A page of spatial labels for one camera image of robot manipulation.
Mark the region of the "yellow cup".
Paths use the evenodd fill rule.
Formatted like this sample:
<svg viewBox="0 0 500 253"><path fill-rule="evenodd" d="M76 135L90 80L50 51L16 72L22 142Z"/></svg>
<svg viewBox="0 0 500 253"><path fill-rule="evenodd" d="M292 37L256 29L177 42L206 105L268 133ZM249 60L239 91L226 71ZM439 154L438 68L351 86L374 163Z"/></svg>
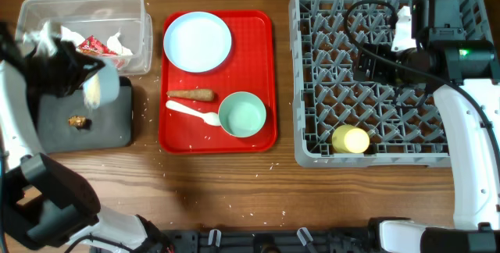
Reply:
<svg viewBox="0 0 500 253"><path fill-rule="evenodd" d="M368 133L356 126L339 126L332 134L332 146L338 153L363 153L370 145Z"/></svg>

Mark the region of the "green bowl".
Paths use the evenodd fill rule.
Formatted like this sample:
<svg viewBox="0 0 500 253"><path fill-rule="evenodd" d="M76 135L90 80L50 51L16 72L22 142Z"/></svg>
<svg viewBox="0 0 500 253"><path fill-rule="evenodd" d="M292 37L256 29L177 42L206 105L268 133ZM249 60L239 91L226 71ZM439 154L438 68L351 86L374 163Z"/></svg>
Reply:
<svg viewBox="0 0 500 253"><path fill-rule="evenodd" d="M266 107L256 95L239 91L225 97L218 116L223 130L232 137L246 138L257 134L266 122Z"/></svg>

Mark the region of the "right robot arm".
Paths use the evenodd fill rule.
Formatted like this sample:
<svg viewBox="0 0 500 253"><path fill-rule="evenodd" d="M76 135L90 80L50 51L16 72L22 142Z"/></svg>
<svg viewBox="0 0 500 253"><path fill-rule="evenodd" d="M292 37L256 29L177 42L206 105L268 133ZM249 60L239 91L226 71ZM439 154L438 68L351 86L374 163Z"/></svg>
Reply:
<svg viewBox="0 0 500 253"><path fill-rule="evenodd" d="M373 219L373 248L387 252L499 249L499 60L488 40L470 40L460 0L413 0L413 44L357 44L357 81L423 84L441 115L455 186L454 226Z"/></svg>

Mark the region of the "light blue plate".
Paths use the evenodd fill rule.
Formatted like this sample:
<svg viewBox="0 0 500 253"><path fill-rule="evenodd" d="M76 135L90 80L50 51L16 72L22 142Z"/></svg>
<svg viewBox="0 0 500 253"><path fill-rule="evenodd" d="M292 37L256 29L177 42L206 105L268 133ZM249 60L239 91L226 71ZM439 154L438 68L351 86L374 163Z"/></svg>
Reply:
<svg viewBox="0 0 500 253"><path fill-rule="evenodd" d="M163 51L168 60L188 73L204 73L230 54L232 35L227 24L209 12L188 12L166 29Z"/></svg>

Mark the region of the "white tissue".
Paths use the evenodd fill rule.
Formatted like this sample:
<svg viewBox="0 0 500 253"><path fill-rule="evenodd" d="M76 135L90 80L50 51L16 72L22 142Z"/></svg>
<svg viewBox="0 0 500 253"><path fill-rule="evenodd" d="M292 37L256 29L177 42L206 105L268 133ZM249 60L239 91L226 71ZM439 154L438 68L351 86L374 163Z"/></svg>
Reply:
<svg viewBox="0 0 500 253"><path fill-rule="evenodd" d="M61 27L61 40L70 41L75 47L77 47L85 41L85 38L81 34L71 31L67 27Z"/></svg>

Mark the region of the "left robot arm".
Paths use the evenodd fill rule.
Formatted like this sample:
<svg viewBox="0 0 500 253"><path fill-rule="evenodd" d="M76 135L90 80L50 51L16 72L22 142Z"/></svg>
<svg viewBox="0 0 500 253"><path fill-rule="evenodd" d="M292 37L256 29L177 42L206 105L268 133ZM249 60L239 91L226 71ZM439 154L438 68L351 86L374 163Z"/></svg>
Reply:
<svg viewBox="0 0 500 253"><path fill-rule="evenodd" d="M44 95L81 91L93 109L117 99L121 79L113 64L79 52L47 23L27 36L24 52L1 25L1 235L25 248L173 252L174 243L152 222L101 205L78 173L41 146L32 109Z"/></svg>

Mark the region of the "brown carrot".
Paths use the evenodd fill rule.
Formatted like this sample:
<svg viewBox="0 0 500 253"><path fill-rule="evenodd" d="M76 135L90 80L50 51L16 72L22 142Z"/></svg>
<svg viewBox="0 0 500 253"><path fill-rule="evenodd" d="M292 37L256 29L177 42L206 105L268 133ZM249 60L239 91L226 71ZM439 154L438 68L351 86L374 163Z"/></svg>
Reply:
<svg viewBox="0 0 500 253"><path fill-rule="evenodd" d="M167 91L166 94L170 98L183 98L200 102L211 102L215 99L214 91L202 88L194 90Z"/></svg>

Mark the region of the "white plastic spoon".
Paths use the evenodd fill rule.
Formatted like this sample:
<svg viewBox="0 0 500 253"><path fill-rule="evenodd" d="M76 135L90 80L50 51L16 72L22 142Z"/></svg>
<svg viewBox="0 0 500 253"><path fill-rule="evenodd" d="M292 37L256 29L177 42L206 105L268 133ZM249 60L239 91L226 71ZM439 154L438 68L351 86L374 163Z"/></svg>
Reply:
<svg viewBox="0 0 500 253"><path fill-rule="evenodd" d="M175 102L175 101L171 101L171 100L166 102L166 107L168 109L173 110L173 111L182 112L184 114L188 114L191 116L196 116L196 117L202 119L206 124L208 124L210 126L214 126L214 127L221 126L219 115L215 112L199 112L199 111L196 111L194 109L187 107L186 105L182 105L179 102Z"/></svg>

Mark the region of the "red snack wrapper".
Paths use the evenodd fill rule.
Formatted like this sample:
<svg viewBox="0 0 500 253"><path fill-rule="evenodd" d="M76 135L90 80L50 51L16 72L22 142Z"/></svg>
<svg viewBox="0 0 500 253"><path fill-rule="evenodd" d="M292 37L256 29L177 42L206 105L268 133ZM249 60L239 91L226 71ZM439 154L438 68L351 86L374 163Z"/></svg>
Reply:
<svg viewBox="0 0 500 253"><path fill-rule="evenodd" d="M117 53L110 50L107 46L90 36L85 39L80 45L77 46L78 52L86 55L100 55L100 56L117 56Z"/></svg>

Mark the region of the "brown food scrap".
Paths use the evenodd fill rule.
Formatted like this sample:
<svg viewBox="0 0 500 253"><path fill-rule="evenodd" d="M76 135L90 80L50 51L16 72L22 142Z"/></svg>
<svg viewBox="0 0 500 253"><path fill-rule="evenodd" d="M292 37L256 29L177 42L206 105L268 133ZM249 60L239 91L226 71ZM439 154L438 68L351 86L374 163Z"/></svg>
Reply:
<svg viewBox="0 0 500 253"><path fill-rule="evenodd" d="M83 129L87 125L87 118L85 116L71 116L68 119L68 124L71 127L75 127L77 129Z"/></svg>

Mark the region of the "light blue rice bowl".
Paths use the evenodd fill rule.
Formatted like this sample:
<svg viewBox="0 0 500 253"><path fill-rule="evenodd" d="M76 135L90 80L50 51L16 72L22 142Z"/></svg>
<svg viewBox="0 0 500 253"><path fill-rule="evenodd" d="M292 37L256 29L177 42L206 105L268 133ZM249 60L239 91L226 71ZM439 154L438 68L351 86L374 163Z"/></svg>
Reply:
<svg viewBox="0 0 500 253"><path fill-rule="evenodd" d="M101 102L99 107L101 107L117 99L120 92L120 78L116 67L108 64L96 74L100 82Z"/></svg>

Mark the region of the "white paper scrap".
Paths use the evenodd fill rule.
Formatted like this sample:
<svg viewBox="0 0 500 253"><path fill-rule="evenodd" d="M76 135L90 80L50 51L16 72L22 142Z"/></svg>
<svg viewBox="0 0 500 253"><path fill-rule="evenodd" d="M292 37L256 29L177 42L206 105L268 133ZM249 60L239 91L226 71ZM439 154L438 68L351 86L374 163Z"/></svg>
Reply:
<svg viewBox="0 0 500 253"><path fill-rule="evenodd" d="M123 46L120 42L121 33L118 31L113 36L109 37L105 46L107 50L103 52L103 57L111 57L117 69L122 69L130 62L130 57L134 54L129 48Z"/></svg>

